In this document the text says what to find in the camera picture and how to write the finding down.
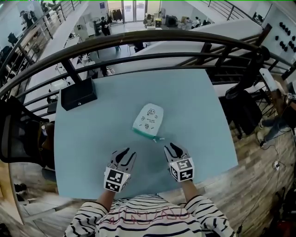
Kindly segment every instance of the office chair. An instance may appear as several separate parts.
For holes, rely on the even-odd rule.
[[[15,97],[0,100],[0,160],[54,169],[54,123],[27,110]]]
[[[262,118],[259,106],[245,89],[254,84],[259,69],[263,67],[264,61],[269,58],[270,53],[266,47],[258,48],[257,51],[253,52],[252,59],[240,82],[225,93],[228,116],[229,119],[234,121],[239,132],[239,139],[242,136],[241,129],[245,134],[251,134]]]

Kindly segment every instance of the shoe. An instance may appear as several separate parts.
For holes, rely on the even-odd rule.
[[[257,139],[260,144],[260,147],[263,147],[266,144],[266,142],[264,141],[263,134],[260,131],[257,132]]]
[[[259,122],[259,128],[260,128],[260,129],[263,129],[263,127],[264,127],[264,126],[263,126],[263,124],[262,124],[262,119],[261,119],[260,122]]]
[[[266,145],[266,142],[262,141],[260,142],[260,147],[264,147]]]

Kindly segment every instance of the jeans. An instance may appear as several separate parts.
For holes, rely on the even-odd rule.
[[[264,141],[267,142],[273,139],[280,130],[288,127],[287,123],[282,117],[277,117],[275,119],[267,119],[262,121],[264,127],[272,127],[269,133],[264,137]]]

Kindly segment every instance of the table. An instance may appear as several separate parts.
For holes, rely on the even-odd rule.
[[[204,69],[171,69],[94,80],[98,99],[66,111],[58,100],[55,172],[59,194],[96,199],[112,152],[130,147],[137,158],[126,188],[116,198],[180,187],[169,174],[163,146],[185,146],[195,163],[194,182],[238,164],[223,109]],[[132,131],[144,105],[164,109],[155,143]]]

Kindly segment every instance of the black box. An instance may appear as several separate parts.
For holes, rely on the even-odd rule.
[[[61,105],[67,111],[96,99],[96,88],[91,78],[61,90]]]

